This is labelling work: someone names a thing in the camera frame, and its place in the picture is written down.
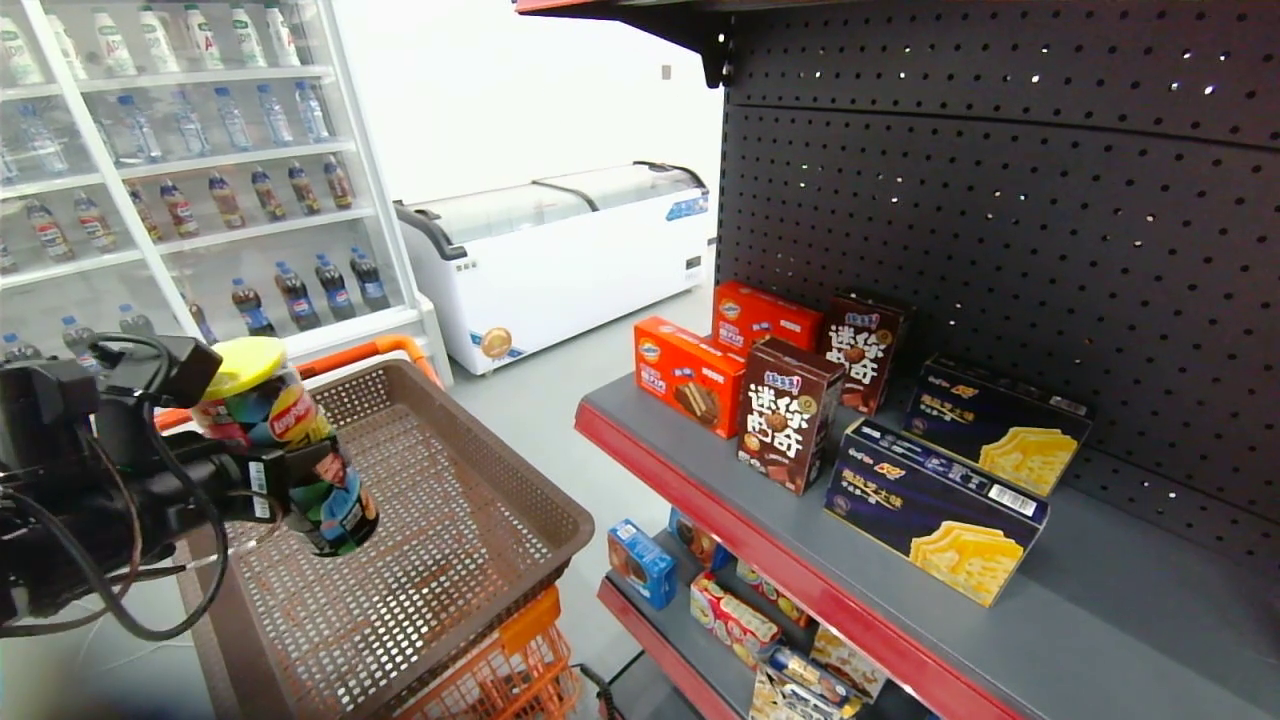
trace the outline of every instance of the orange basket handle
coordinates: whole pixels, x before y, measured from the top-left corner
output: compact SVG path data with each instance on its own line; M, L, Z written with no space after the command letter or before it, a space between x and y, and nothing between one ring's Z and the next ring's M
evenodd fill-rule
M353 365L361 360L367 360L370 357L376 357L379 355L385 355L388 352L394 352L397 350L403 351L408 355L408 359L417 365L422 373L431 379L436 387L440 386L440 378L435 374L435 369L431 368L431 363L428 361L426 354L422 348L413 342L413 338L407 334L384 334L375 337L369 342L364 342L355 347L348 347L347 350L339 350L333 355L325 355L324 357L316 357L310 363L303 363L298 365L298 374L302 379L314 378L316 375L323 375L325 373L332 373L339 368L347 365ZM186 410L165 410L156 415L156 428L160 432L177 428L191 421L191 413Z

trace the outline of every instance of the barcode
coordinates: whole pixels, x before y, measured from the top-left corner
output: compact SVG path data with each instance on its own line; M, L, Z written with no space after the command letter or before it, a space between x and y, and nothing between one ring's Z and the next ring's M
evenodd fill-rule
M987 493L987 497L995 500L1001 505L1007 505L1009 507L1012 507L1014 510L1021 512L1023 515L1027 515L1028 518L1036 514L1034 500L1029 497L1023 497L1006 487L991 486L991 492Z

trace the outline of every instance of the display refrigerator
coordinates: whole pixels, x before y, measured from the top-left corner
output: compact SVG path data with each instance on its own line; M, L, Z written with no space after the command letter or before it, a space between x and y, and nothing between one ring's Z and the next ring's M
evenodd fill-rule
M328 3L4 0L0 332L425 341ZM84 364L92 360L84 357Z

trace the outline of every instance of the black pegboard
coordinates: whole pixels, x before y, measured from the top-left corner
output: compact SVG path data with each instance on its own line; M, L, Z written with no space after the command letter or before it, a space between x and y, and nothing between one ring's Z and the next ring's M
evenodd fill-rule
M1265 60L1280 45L1276 10L859 3L744 13L733 27L719 279L815 306L847 284L914 300L918 346L1098 406L1096 452L1068 482L1280 570L1280 143L1268 127L1280 128L1280 65ZM1169 79L1164 55L1143 53L1156 32L1201 69ZM1066 51L1037 70L1015 42ZM1211 65L1193 60L1208 47L1236 64L1203 74ZM961 72L996 81L945 79ZM1064 73L1107 82L1042 94ZM1140 92L1161 82L1215 91ZM1167 132L1121 114L1165 118Z

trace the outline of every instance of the snack package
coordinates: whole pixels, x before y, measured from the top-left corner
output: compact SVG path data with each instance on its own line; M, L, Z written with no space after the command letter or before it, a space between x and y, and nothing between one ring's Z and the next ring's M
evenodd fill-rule
M845 379L838 364L769 338L746 356L737 459L796 495L813 484Z
M753 670L758 665L756 657L772 650L782 634L768 618L724 592L710 573L694 578L689 587L689 610L701 626L733 648L733 655Z
M676 597L676 561L631 520L609 528L609 566L662 610Z
M906 432L1048 496L1093 425L1093 409L941 355L920 370Z
M895 350L902 345L915 307L864 290L831 299L818 352L845 366L841 404L874 415L888 389Z
M755 568L751 568L741 559L737 561L736 568L737 577L742 579L744 583L751 585L756 593L762 594L765 600L777 606L783 615L795 621L796 625L804 628L809 624L809 614L805 612L799 605L795 603L790 597L778 592L778 588L773 583L765 580Z
M771 651L755 671L751 720L837 720L861 707L852 688L788 648Z
M717 346L745 354L769 337L813 352L822 329L822 313L776 295L731 281L716 286L712 332Z
M689 548L689 552L707 570L719 570L733 560L733 553L728 548L675 507L671 509L671 516L667 519L667 529L676 536L681 544Z
M722 438L737 434L746 360L654 315L636 323L636 384Z
M991 607L1048 519L1048 503L872 420L840 443L827 510Z
M888 674L872 659L826 625L818 626L813 639L810 660L828 673L849 683L868 702L874 702L888 682Z

